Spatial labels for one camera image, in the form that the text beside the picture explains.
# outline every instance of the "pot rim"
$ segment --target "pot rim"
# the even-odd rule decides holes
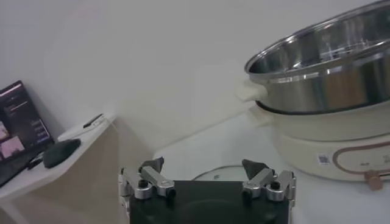
[[[333,60],[316,63],[303,68],[290,69],[287,71],[278,72],[265,72],[265,73],[254,73],[250,72],[252,65],[261,58],[264,58],[267,54],[271,53],[281,45],[290,43],[291,41],[297,40],[299,37],[308,34],[313,31],[323,30],[334,24],[338,24],[341,21],[353,18],[358,15],[362,15],[366,12],[370,12],[381,7],[390,7],[390,0],[383,0],[374,2],[356,9],[344,12],[323,22],[308,26],[301,29],[292,35],[284,37],[274,44],[268,46],[258,54],[254,55],[245,65],[244,70],[250,75],[251,81],[260,84],[266,83],[286,83],[296,82],[305,79],[312,79],[315,77],[330,75],[336,72],[344,70],[346,67],[350,68],[350,65],[359,66],[361,62],[372,61],[390,55],[390,39],[381,41],[379,43],[368,46],[360,51],[353,52],[352,54],[339,57]]]

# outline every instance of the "white countertop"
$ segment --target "white countertop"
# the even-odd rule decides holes
[[[171,180],[190,180],[220,166],[241,164],[242,159],[266,163],[277,172],[292,170],[297,176],[294,223],[389,223],[390,183],[372,192],[365,183],[307,175],[279,157],[268,138],[270,130],[254,127],[242,114],[169,145],[154,157],[164,157],[161,174]]]
[[[114,116],[108,116],[102,124],[88,131],[77,138],[81,140],[81,146],[64,162],[51,169],[44,167],[43,163],[34,167],[32,170],[24,170],[14,179],[0,188],[0,203],[7,203],[13,198],[33,191],[45,184],[51,183],[62,176],[71,166],[90,148],[92,143],[103,134],[110,126],[110,122],[115,119]]]

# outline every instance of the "computer mouse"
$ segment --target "computer mouse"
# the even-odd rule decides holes
[[[52,168],[64,162],[81,145],[80,139],[69,139],[54,144],[43,154],[43,164],[46,168]]]

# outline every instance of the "qr code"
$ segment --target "qr code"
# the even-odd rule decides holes
[[[318,163],[320,165],[329,165],[330,164],[329,156],[326,154],[318,154],[317,159],[318,159]]]

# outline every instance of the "laptop screen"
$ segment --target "laptop screen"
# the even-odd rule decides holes
[[[52,142],[52,137],[22,82],[1,90],[0,161]]]

